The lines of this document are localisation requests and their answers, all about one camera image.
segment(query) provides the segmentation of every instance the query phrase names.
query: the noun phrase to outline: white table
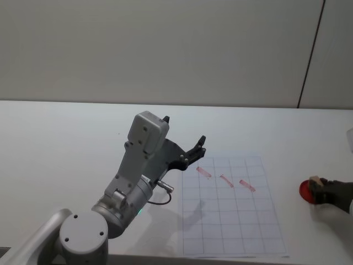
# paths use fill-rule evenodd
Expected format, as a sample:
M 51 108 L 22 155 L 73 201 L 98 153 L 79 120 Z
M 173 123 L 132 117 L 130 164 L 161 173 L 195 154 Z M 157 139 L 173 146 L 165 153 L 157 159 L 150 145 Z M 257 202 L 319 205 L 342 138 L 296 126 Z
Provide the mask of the white table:
M 345 135 L 353 127 L 353 110 L 2 101 L 0 247 L 20 242 L 60 207 L 89 210 L 117 172 L 133 117 L 144 110 L 169 115 L 167 137 L 184 149 L 204 134 L 208 155 L 253 151 L 262 157 L 290 258 L 232 260 L 353 262 L 348 233 L 353 218 L 324 209 L 319 213 L 324 211 L 330 222 L 320 221 L 298 194 L 308 176 L 353 179 Z M 178 189 L 179 176 L 171 171 L 165 181 Z M 121 237 L 111 240 L 110 252 L 177 256 L 178 200 L 175 192 L 170 204 L 147 206 Z

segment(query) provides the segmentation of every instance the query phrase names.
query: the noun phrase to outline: person's arm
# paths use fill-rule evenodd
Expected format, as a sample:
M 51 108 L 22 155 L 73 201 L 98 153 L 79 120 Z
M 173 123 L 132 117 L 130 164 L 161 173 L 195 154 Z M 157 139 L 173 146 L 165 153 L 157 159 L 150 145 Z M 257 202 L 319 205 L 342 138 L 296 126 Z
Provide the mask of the person's arm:
M 317 204 L 329 203 L 353 215 L 353 182 L 328 181 L 320 179 L 323 186 L 309 181 L 309 190 Z

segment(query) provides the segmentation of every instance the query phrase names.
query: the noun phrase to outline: cable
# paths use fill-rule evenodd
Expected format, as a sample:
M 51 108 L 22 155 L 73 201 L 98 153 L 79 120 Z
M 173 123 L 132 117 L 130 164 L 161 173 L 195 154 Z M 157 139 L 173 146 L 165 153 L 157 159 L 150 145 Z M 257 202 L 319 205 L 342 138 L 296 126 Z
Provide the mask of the cable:
M 151 203 L 154 205 L 166 205 L 166 204 L 170 203 L 170 201 L 172 200 L 172 194 L 170 192 L 167 192 L 167 194 L 169 195 L 169 200 L 165 203 L 155 203 L 155 202 L 150 202 L 150 201 L 148 201 L 148 203 Z

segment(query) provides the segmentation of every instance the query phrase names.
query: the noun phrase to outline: grid paper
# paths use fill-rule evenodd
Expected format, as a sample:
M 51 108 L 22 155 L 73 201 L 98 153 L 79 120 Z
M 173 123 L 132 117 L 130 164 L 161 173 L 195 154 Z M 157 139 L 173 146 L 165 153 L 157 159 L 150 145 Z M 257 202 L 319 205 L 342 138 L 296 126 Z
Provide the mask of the grid paper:
M 184 256 L 288 256 L 258 156 L 204 157 L 190 165 L 183 172 L 181 208 Z

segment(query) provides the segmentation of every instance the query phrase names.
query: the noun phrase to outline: hand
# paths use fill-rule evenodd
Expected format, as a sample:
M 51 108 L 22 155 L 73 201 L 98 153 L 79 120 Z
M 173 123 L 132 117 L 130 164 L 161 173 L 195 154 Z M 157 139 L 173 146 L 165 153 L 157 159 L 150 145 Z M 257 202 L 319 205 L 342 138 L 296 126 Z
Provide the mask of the hand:
M 323 186 L 309 180 L 309 190 L 315 203 L 330 203 L 349 213 L 353 200 L 353 182 L 328 181 L 325 178 L 320 178 L 320 180 L 324 184 Z

